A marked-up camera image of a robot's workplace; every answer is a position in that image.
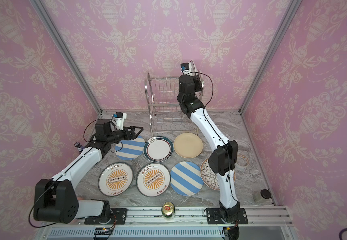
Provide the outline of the green red rimmed white plate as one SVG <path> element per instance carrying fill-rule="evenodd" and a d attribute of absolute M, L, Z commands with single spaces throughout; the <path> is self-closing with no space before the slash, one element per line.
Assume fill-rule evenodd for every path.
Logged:
<path fill-rule="evenodd" d="M 152 137 L 143 147 L 144 157 L 152 163 L 162 163 L 168 160 L 174 151 L 173 143 L 163 136 Z"/>

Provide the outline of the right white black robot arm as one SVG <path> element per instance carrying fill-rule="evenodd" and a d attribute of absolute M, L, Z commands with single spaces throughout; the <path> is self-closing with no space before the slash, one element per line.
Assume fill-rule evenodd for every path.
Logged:
<path fill-rule="evenodd" d="M 213 151 L 208 158 L 211 170 L 216 174 L 220 189 L 220 214 L 224 222 L 238 220 L 240 202 L 234 187 L 234 169 L 237 162 L 238 143 L 229 140 L 212 121 L 206 105 L 197 97 L 202 85 L 199 78 L 189 74 L 179 77 L 177 100 L 181 111 L 202 132 Z"/>

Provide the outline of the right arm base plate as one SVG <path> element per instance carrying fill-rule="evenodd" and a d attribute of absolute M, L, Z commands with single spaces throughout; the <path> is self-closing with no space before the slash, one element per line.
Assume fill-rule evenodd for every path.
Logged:
<path fill-rule="evenodd" d="M 207 223 L 209 225 L 221 225 L 221 224 L 233 224 L 233 225 L 246 225 L 249 223 L 246 210 L 240 208 L 236 217 L 233 217 L 232 220 L 226 221 L 223 219 L 219 208 L 206 208 L 204 215 L 207 218 Z"/>

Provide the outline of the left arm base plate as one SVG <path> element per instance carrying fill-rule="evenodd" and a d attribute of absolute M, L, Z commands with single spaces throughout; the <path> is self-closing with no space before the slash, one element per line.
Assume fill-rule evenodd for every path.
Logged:
<path fill-rule="evenodd" d="M 99 216 L 87 217 L 85 225 L 124 225 L 127 209 L 115 208 L 103 210 Z"/>

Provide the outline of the white plate dark rim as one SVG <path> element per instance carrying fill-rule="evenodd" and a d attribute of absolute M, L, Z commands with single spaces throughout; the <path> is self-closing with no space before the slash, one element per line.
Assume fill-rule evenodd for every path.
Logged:
<path fill-rule="evenodd" d="M 204 81 L 203 81 L 203 77 L 202 75 L 200 74 L 200 71 L 198 70 L 196 64 L 194 63 L 193 60 L 190 60 L 190 65 L 191 65 L 191 70 L 192 70 L 192 74 L 191 76 L 198 76 L 198 79 L 199 79 L 199 82 L 202 86 L 202 88 L 204 87 Z"/>

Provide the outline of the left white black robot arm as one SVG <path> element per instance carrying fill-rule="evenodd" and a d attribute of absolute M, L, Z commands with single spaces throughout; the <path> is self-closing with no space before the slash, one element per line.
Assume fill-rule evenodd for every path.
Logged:
<path fill-rule="evenodd" d="M 94 121 L 95 133 L 82 152 L 67 167 L 35 186 L 34 204 L 28 218 L 39 222 L 69 224 L 75 219 L 97 219 L 99 224 L 114 220 L 108 201 L 78 200 L 75 188 L 89 170 L 110 152 L 112 145 L 134 140 L 143 127 L 125 127 L 122 119 Z"/>

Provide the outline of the plain cream plate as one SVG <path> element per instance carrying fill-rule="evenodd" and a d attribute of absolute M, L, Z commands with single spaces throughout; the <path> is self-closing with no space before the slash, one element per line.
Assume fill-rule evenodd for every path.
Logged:
<path fill-rule="evenodd" d="M 173 142 L 175 152 L 185 159 L 192 159 L 203 151 L 203 141 L 192 133 L 183 133 L 177 136 Z"/>

